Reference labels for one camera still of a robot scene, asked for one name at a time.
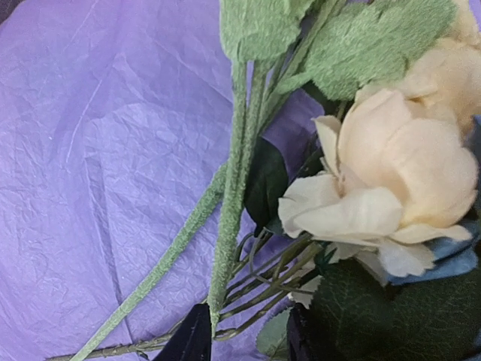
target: bouquet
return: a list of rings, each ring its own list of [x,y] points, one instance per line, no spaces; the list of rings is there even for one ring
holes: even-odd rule
[[[52,359],[148,359],[161,349],[178,324],[153,340],[95,350],[220,202],[206,299],[214,339],[235,337],[273,309],[257,347],[288,359],[290,300],[327,332],[319,342],[348,360],[479,353],[481,36],[468,1],[221,0],[220,29],[234,92],[228,162],[133,294],[78,353]],[[289,179],[260,135],[298,89],[324,114],[306,120],[316,133]],[[238,244],[244,209],[256,229]],[[271,242],[287,246],[255,267]],[[238,328],[217,328],[266,300]]]

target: purple plastic sheet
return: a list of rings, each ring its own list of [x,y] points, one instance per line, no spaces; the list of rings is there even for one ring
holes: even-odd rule
[[[218,7],[27,0],[0,27],[2,361],[76,352],[156,264],[227,159]],[[297,93],[266,132],[290,172],[320,112]],[[159,335],[205,297],[217,221],[102,347]],[[252,228],[245,216],[241,234]],[[215,343],[213,360],[262,359],[261,326]]]

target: fuzzy green stem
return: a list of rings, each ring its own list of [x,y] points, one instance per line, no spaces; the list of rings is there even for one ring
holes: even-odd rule
[[[259,124],[262,123],[259,115],[267,72],[268,66],[265,63],[254,63],[250,103],[246,112],[247,63],[234,61],[233,64],[234,119],[231,150],[225,176],[224,200],[220,211],[219,237],[207,296],[213,334],[219,322],[219,312],[224,305],[225,290],[231,279],[237,234],[241,227],[241,215],[244,209],[244,191],[254,142],[258,136]]]
[[[219,204],[224,193],[224,179],[227,167],[222,165],[214,175],[212,182],[201,197],[194,211],[190,214],[184,227],[180,230],[164,256],[138,285],[134,292],[122,302],[107,321],[98,329],[91,339],[78,351],[71,361],[83,361],[115,329],[120,322],[139,304],[157,285],[160,279],[171,269],[178,256],[186,249],[194,234],[201,228],[207,218]]]

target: wrinkled purple surface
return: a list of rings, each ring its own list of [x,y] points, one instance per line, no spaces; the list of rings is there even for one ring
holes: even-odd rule
[[[0,359],[40,361],[89,339],[227,159],[230,64],[217,0],[27,0],[0,27],[0,64]],[[290,171],[318,113],[299,93],[267,131]],[[217,220],[102,346],[158,335],[204,298]],[[213,360],[262,359],[261,325]]]

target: cream peony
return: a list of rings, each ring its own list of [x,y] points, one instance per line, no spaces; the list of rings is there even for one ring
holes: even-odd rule
[[[461,136],[473,129],[471,116],[481,113],[481,36],[468,0],[453,0],[457,19],[446,37],[414,62],[397,83],[366,86],[358,100],[381,88],[399,89],[423,106],[425,115],[457,123]]]
[[[469,239],[455,224],[476,197],[477,161],[457,126],[418,114],[400,91],[382,89],[342,126],[315,119],[328,171],[295,180],[280,199],[286,233],[333,241],[337,258],[357,256],[380,277],[432,268],[427,240]]]

